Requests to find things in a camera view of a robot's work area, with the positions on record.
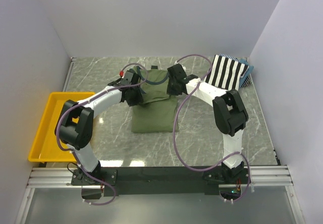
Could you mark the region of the olive green tank top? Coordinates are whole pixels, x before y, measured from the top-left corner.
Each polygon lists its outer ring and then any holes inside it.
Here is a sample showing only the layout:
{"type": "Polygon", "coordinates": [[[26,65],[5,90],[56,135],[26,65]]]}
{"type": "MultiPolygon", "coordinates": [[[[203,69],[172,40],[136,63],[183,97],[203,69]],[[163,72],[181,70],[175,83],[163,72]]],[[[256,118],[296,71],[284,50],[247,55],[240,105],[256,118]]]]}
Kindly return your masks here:
{"type": "Polygon", "coordinates": [[[177,98],[167,94],[169,75],[166,70],[152,68],[145,72],[139,66],[130,69],[146,81],[140,85],[143,102],[132,107],[132,133],[178,131],[174,124],[177,98]]]}

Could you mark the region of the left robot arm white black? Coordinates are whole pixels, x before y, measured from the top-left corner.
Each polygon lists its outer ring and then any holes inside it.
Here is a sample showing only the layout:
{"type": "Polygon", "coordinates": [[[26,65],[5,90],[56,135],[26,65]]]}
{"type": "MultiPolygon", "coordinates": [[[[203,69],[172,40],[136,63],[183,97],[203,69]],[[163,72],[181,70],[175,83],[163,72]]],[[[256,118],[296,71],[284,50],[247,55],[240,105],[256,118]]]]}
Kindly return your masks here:
{"type": "Polygon", "coordinates": [[[135,106],[143,102],[140,85],[146,79],[130,70],[120,73],[118,80],[98,93],[80,101],[66,101],[55,128],[59,149],[73,154],[83,179],[91,185],[102,181],[101,164],[90,145],[94,119],[115,104],[135,106]]]}

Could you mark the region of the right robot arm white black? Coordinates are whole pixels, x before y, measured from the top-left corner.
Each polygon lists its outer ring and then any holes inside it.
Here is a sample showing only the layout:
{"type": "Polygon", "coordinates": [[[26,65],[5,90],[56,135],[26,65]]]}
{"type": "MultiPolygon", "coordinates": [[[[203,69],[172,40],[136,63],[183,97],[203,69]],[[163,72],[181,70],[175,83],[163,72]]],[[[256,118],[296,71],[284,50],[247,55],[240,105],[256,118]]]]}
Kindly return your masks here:
{"type": "Polygon", "coordinates": [[[249,119],[247,110],[237,90],[224,90],[203,82],[195,75],[186,75],[182,65],[167,69],[169,95],[194,96],[213,108],[215,124],[223,136],[224,160],[217,166],[203,170],[208,181],[217,184],[235,183],[243,174],[242,135],[249,119]]]}

